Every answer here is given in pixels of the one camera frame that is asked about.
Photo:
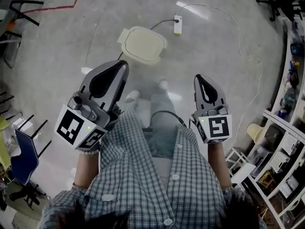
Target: bracelet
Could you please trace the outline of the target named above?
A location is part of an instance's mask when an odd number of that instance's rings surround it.
[[[80,151],[80,153],[84,154],[84,155],[94,155],[94,154],[97,154],[100,150],[99,149],[96,149],[95,151]]]

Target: floor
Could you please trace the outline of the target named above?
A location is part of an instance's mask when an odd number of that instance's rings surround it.
[[[43,8],[72,5],[75,0],[41,0]],[[245,148],[251,141],[247,126],[262,118],[278,76],[283,48],[282,27],[269,21],[269,10],[255,0],[78,0],[74,8],[28,13],[40,22],[37,27],[20,22],[22,43],[15,67],[3,69],[3,80],[15,96],[13,105],[27,118],[48,119],[40,136],[52,144],[40,157],[32,180],[51,197],[73,182],[78,152],[65,146],[53,129],[62,104],[78,90],[84,74],[121,53],[117,43],[122,30],[138,25],[150,28],[172,19],[179,6],[202,3],[225,9],[241,27],[241,51],[245,58],[258,56],[263,63],[260,93],[240,127],[235,147]],[[205,74],[224,89],[229,112],[233,115],[234,136],[242,114],[257,93],[261,67],[258,60],[244,62],[238,51],[238,27],[220,10],[201,6],[182,9],[183,33],[173,34],[173,22],[155,28],[168,41],[168,49],[158,65],[133,62],[122,100],[128,92],[141,89],[141,114],[148,116],[152,86],[161,79],[169,82],[177,114],[188,122],[195,111],[193,78]],[[234,137],[224,143],[227,149]],[[199,142],[203,155],[206,147]]]

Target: shelving unit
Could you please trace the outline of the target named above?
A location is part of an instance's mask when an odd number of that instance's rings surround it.
[[[305,31],[305,21],[300,21],[298,20],[298,25],[299,27],[303,28],[303,31]],[[285,67],[283,71],[283,76],[282,76],[282,82],[279,87],[279,91],[276,97],[276,100],[274,102],[274,106],[271,111],[265,110],[263,116],[267,118],[267,123],[263,129],[263,132],[259,138],[259,140],[256,142],[254,147],[252,148],[251,152],[247,156],[247,158],[251,158],[254,155],[255,150],[257,150],[260,146],[264,147],[264,144],[266,143],[265,139],[265,134],[267,130],[270,128],[270,126],[279,126],[283,130],[285,130],[285,133],[280,141],[280,143],[277,146],[274,146],[274,152],[269,159],[269,161],[265,164],[263,169],[260,171],[260,173],[256,177],[248,176],[250,181],[253,183],[254,187],[257,189],[263,200],[265,201],[266,205],[269,207],[271,213],[273,214],[274,218],[276,219],[279,228],[285,229],[285,226],[282,222],[282,216],[286,214],[295,204],[299,201],[299,203],[303,203],[301,200],[302,195],[305,193],[305,183],[300,184],[299,187],[295,190],[295,193],[292,194],[291,198],[288,197],[288,200],[286,200],[283,196],[279,196],[279,198],[283,199],[283,204],[285,205],[285,208],[283,208],[282,211],[277,212],[275,208],[273,207],[271,201],[271,198],[273,198],[281,189],[281,187],[284,185],[284,183],[293,175],[295,172],[296,168],[299,166],[300,161],[302,158],[305,156],[305,133],[303,133],[301,130],[298,129],[298,126],[296,125],[298,121],[297,117],[297,109],[300,106],[300,103],[302,100],[305,100],[305,96],[303,96],[303,91],[305,91],[305,62],[304,59],[301,62],[301,65],[299,68],[297,68],[298,71],[298,77],[299,77],[299,85],[297,86],[296,94],[295,94],[295,108],[288,114],[285,119],[282,119],[278,117],[278,112],[281,109],[280,107],[280,102],[281,99],[285,95],[285,79],[286,76],[289,74],[289,69],[290,69],[290,61],[292,60],[293,56],[291,54],[290,50],[290,44],[294,42],[294,38],[297,39],[297,36],[293,33],[292,31],[292,24],[291,22],[287,22],[287,50],[286,50],[286,58],[285,58]],[[291,134],[294,136],[300,143],[298,145],[298,148],[296,149],[295,154],[292,154],[290,156],[290,160],[288,161],[287,165],[285,168],[283,168],[282,173],[276,174],[276,187],[274,190],[270,192],[265,191],[261,189],[258,181],[260,178],[265,174],[266,171],[268,170],[273,170],[271,166],[271,161],[272,159],[276,156],[276,154],[279,151],[282,151],[285,153],[283,150],[283,146],[285,145],[286,139],[288,137],[288,134]],[[297,228],[302,221],[305,220],[305,213],[302,212],[300,216],[296,217],[296,220],[294,221],[294,225],[291,227],[291,229]]]

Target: extension socket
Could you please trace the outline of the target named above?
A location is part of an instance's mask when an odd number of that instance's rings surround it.
[[[174,23],[173,23],[173,32],[174,32],[175,35],[180,35],[180,34],[182,34],[182,17],[179,16],[179,15],[175,15],[174,19],[175,20],[179,20],[179,22],[176,23],[174,21]]]

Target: beige bucket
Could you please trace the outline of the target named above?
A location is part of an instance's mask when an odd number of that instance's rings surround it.
[[[263,132],[263,127],[260,125],[251,123],[247,127],[248,135],[253,139],[254,143],[256,143]]]

